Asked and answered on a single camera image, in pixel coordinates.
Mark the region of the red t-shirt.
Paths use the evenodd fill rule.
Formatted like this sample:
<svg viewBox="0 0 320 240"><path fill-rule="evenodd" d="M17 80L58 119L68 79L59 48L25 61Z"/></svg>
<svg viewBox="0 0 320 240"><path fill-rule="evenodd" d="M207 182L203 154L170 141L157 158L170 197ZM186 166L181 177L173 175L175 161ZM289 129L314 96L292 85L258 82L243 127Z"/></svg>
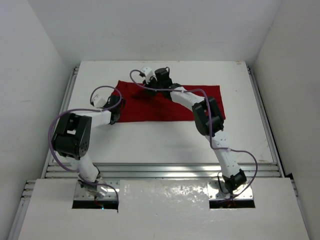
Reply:
<svg viewBox="0 0 320 240"><path fill-rule="evenodd" d="M119 94L125 100L124 108L121 110L119 122L177 122L193 121L192 111L178 103L166 99L162 93L151 96L147 91L133 82L119 80L113 96Z"/></svg>

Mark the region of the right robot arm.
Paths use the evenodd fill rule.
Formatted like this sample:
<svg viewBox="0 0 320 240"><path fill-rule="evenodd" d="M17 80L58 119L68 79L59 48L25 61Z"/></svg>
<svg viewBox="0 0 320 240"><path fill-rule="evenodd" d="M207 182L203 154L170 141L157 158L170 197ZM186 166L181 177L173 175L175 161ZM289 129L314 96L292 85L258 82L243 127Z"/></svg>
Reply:
<svg viewBox="0 0 320 240"><path fill-rule="evenodd" d="M143 86L152 95L161 92L163 96L173 103L190 110L198 132L205 136L213 147L213 151L221 167L224 180L225 194L233 194L247 181L247 177L235 160L224 134L224 118L214 97L208 97L203 90L198 90L203 96L196 94L196 90L187 90L170 78L170 69L159 68L153 71L144 66L140 70L144 77Z"/></svg>

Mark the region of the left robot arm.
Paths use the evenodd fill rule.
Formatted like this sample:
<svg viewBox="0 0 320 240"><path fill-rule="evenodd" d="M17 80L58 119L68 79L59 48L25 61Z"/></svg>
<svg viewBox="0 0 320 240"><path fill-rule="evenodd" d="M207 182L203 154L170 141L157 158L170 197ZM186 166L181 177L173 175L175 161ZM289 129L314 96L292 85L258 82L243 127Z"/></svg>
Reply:
<svg viewBox="0 0 320 240"><path fill-rule="evenodd" d="M126 101L120 95L110 95L108 99L104 99L96 94L90 98L90 104L95 109L69 110L58 118L51 137L51 151L66 159L70 167L60 161L58 164L66 171L78 174L78 182L82 188L98 193L113 187L102 182L100 170L88 154L91 131L117 123Z"/></svg>

